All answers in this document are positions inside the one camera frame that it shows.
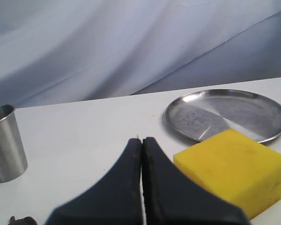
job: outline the cup rim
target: cup rim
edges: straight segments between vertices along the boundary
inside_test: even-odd
[[[11,107],[12,110],[8,114],[6,114],[4,117],[2,117],[0,119],[0,122],[5,120],[7,117],[9,117],[15,111],[15,107],[13,105],[11,105],[11,104],[0,104],[0,107],[5,107],[5,106]]]

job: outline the plate rim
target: plate rim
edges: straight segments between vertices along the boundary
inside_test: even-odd
[[[177,97],[176,99],[174,99],[173,101],[171,101],[171,103],[170,103],[170,104],[167,106],[167,108],[165,109],[165,119],[166,119],[167,123],[171,126],[171,128],[172,128],[174,131],[176,131],[176,132],[179,133],[180,135],[182,135],[182,136],[184,136],[184,137],[186,137],[186,138],[188,138],[188,139],[191,139],[191,140],[193,140],[193,141],[202,142],[202,141],[200,141],[200,140],[198,140],[198,139],[196,139],[196,138],[192,138],[192,137],[190,137],[190,136],[184,134],[182,131],[180,131],[179,129],[177,129],[176,127],[174,127],[173,124],[170,122],[170,119],[169,119],[168,114],[169,114],[169,109],[170,109],[170,107],[171,107],[176,101],[180,100],[181,98],[186,97],[186,96],[189,96],[189,95],[193,95],[193,94],[195,94],[195,93],[200,93],[200,92],[205,92],[205,91],[210,91],[210,90],[239,91],[239,92],[243,92],[243,93],[254,94],[254,95],[261,96],[261,97],[263,97],[263,98],[266,98],[266,99],[268,99],[268,100],[274,102],[275,104],[277,104],[277,105],[281,108],[281,104],[278,103],[277,101],[275,101],[275,100],[273,100],[273,99],[271,99],[271,98],[269,98],[269,97],[267,97],[267,96],[260,95],[260,94],[257,94],[257,93],[254,93],[254,92],[250,92],[250,91],[246,91],[246,90],[237,90],[237,89],[204,89],[204,90],[194,91],[194,92],[191,92],[191,93],[188,93],[188,94],[185,94],[185,95],[181,95],[180,97]],[[272,137],[269,137],[269,138],[264,139],[264,140],[261,140],[261,141],[256,141],[256,142],[258,142],[258,143],[266,143],[266,142],[272,141],[272,140],[274,140],[274,139],[276,139],[276,138],[278,138],[278,137],[280,137],[280,136],[281,136],[281,131],[280,131],[279,133],[275,134],[275,135],[272,136]]]

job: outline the sponge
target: sponge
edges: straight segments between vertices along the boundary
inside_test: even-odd
[[[174,164],[250,219],[281,199],[281,154],[233,129],[174,155]]]

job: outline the metal plate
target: metal plate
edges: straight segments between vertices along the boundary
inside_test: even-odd
[[[201,142],[232,128],[264,143],[281,135],[281,105],[242,90],[203,90],[181,96],[166,109],[168,123]]]

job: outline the brown object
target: brown object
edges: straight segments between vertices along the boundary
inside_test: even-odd
[[[32,217],[16,220],[15,217],[12,216],[8,225],[37,225],[37,222]]]

